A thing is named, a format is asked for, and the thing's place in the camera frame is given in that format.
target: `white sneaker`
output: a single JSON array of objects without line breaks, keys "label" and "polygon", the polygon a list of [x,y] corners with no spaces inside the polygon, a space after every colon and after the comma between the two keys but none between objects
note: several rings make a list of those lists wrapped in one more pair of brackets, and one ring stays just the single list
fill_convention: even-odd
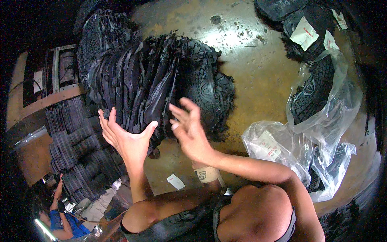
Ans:
[{"label": "white sneaker", "polygon": [[112,188],[118,190],[120,189],[120,186],[121,186],[122,182],[121,182],[121,178],[119,178],[117,181],[113,182],[113,184],[111,185]]}]

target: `wooden beam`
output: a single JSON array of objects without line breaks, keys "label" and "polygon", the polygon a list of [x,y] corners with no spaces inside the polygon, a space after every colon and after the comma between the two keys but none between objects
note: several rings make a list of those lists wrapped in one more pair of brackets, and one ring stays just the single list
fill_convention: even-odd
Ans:
[{"label": "wooden beam", "polygon": [[28,117],[29,115],[33,114],[34,112],[42,110],[42,109],[49,107],[53,104],[56,104],[58,102],[82,95],[84,93],[86,93],[86,90],[83,88],[82,85],[79,85],[79,86],[74,86],[72,88],[58,92],[58,93],[50,94],[47,97],[42,98],[42,99],[26,106],[25,108],[23,108],[21,110],[19,116],[16,119],[9,120],[7,122],[7,130],[9,130],[17,122],[23,120],[24,118]]}]

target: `blue shirt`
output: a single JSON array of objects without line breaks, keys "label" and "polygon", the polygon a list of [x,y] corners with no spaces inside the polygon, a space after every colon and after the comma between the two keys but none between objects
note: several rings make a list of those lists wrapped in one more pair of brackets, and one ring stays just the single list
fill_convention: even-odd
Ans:
[{"label": "blue shirt", "polygon": [[[90,231],[84,226],[79,225],[77,226],[77,223],[79,222],[77,218],[71,216],[69,213],[65,213],[65,217],[70,224],[73,237],[72,239],[79,238],[81,236],[87,235],[90,233]],[[63,229],[63,223],[60,219],[59,212],[57,210],[50,211],[50,220],[51,220],[51,231],[54,231],[56,229]]]}]

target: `paper tag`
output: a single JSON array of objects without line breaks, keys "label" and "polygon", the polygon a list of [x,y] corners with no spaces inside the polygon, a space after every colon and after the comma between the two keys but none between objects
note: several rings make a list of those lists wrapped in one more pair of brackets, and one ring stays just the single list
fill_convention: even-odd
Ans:
[{"label": "paper tag", "polygon": [[39,92],[40,89],[42,89],[43,87],[43,75],[42,75],[42,71],[38,71],[38,72],[35,72],[34,73],[34,80],[39,84],[39,86],[36,84],[36,82],[34,82],[34,93],[36,92]]},{"label": "paper tag", "polygon": [[326,50],[339,50],[340,49],[335,42],[335,38],[333,38],[332,34],[327,30],[325,32],[324,46],[325,46]]},{"label": "paper tag", "polygon": [[273,161],[281,154],[278,143],[269,131],[265,130],[259,136],[257,142],[265,155]]},{"label": "paper tag", "polygon": [[174,174],[170,175],[167,178],[167,181],[172,184],[177,190],[180,190],[185,187],[184,183]]},{"label": "paper tag", "polygon": [[338,15],[334,9],[332,9],[332,13],[333,13],[333,16],[335,17],[335,19],[337,20],[338,24],[340,25],[340,27],[342,29],[347,29],[348,25],[345,22],[343,13],[340,12],[340,15]]},{"label": "paper tag", "polygon": [[317,39],[319,35],[316,33],[312,25],[310,25],[305,17],[302,17],[290,39],[301,45],[306,51]]}]

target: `light fixture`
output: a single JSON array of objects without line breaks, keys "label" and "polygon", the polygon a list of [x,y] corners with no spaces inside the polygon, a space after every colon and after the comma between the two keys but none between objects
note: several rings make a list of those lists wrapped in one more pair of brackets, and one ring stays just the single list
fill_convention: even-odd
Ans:
[{"label": "light fixture", "polygon": [[35,219],[35,223],[37,223],[39,225],[39,227],[41,227],[43,229],[43,232],[45,234],[47,234],[51,240],[53,241],[56,241],[57,239],[50,233],[50,231],[48,231],[48,229],[38,220],[38,219]]}]

